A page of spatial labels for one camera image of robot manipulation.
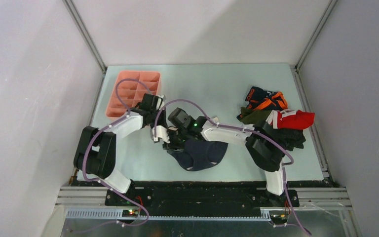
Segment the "navy underwear with cream waistband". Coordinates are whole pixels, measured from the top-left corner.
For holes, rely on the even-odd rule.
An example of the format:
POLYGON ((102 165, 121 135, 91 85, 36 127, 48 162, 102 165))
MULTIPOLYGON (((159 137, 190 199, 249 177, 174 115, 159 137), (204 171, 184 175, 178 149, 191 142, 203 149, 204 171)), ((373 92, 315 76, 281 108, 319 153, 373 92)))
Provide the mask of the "navy underwear with cream waistband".
POLYGON ((186 171, 201 171, 218 165, 224 158, 228 143, 187 140, 182 151, 168 151, 186 171))

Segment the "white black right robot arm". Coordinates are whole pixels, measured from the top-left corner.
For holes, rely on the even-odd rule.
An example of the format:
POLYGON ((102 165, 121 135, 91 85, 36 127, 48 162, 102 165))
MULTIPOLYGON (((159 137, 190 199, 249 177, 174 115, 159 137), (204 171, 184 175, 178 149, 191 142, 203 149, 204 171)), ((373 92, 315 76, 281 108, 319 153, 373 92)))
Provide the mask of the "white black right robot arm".
POLYGON ((177 108, 168 117, 173 124, 168 127, 160 123, 160 115, 165 110, 165 107, 160 109, 154 121, 152 135, 155 142, 163 140, 168 150, 178 150, 190 138, 243 146, 255 165, 265 172, 268 202, 281 206, 287 200, 285 167, 293 164, 294 159, 278 140, 278 132, 267 122, 236 126, 220 123, 205 112, 194 119, 177 108))

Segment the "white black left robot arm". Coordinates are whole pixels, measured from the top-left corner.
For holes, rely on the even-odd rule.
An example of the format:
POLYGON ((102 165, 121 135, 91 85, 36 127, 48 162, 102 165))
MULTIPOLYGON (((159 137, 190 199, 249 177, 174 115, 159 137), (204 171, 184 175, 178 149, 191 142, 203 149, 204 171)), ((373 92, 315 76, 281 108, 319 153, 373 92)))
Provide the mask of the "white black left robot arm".
POLYGON ((118 191, 117 199, 123 205, 132 205, 136 192, 130 188, 131 179, 116 167, 116 142, 149 126, 154 142, 170 143, 166 112, 162 108, 164 99, 164 95, 146 93, 136 107, 107 126, 101 129, 87 126, 82 130, 73 161, 74 167, 82 171, 86 181, 100 181, 118 191))

